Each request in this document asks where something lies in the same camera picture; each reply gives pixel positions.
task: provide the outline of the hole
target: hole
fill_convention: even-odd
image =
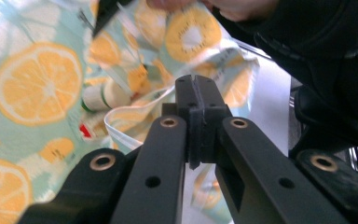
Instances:
[[[314,155],[310,158],[312,165],[317,167],[320,170],[326,172],[335,172],[338,170],[338,165],[333,159],[324,155]]]
[[[98,165],[105,165],[108,162],[110,162],[110,159],[107,157],[103,157],[103,158],[98,159],[96,162]]]
[[[176,119],[164,119],[161,121],[160,124],[163,127],[172,128],[172,127],[176,126],[177,122],[176,122]]]
[[[322,158],[317,159],[316,161],[319,162],[323,166],[332,166],[333,165],[330,161],[327,161],[327,160],[322,159]]]
[[[145,184],[148,188],[153,189],[161,184],[161,180],[157,176],[150,176],[146,179]]]
[[[279,184],[286,189],[293,189],[295,187],[295,183],[289,178],[283,177],[279,179]]]
[[[116,157],[112,154],[102,153],[95,156],[89,163],[89,168],[94,171],[104,171],[112,167],[116,162]]]
[[[245,120],[241,120],[241,119],[232,119],[231,120],[231,125],[236,127],[236,128],[246,128],[246,127],[248,127],[248,123]]]

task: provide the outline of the hand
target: hand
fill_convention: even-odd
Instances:
[[[196,0],[147,0],[150,7],[174,11]],[[231,21],[264,20],[275,10],[279,0],[204,0],[220,9],[220,14]]]

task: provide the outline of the black jacket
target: black jacket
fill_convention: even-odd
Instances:
[[[234,27],[218,20],[234,37],[264,50],[333,109],[358,119],[358,0],[281,0],[266,21]]]

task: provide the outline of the white surface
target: white surface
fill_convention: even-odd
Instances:
[[[260,71],[255,83],[255,95],[248,119],[253,121],[283,154],[288,151],[290,76],[276,63],[258,57]],[[182,223],[207,224],[213,220],[190,206],[194,180],[200,168],[186,166]]]
[[[287,155],[289,147],[290,76],[276,63],[258,58],[260,72],[248,119]]]

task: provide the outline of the metal grommet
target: metal grommet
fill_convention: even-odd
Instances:
[[[230,123],[232,126],[234,126],[236,128],[247,128],[248,127],[248,123],[242,119],[232,119]]]
[[[310,158],[310,162],[315,167],[326,171],[326,172],[335,172],[338,170],[338,166],[335,161],[333,161],[330,157],[315,155]]]
[[[165,128],[173,128],[178,124],[178,122],[176,121],[176,119],[167,118],[167,119],[162,119],[160,124],[162,127]]]
[[[89,168],[94,171],[104,171],[112,167],[116,162],[116,157],[112,154],[102,153],[95,156],[89,163]]]

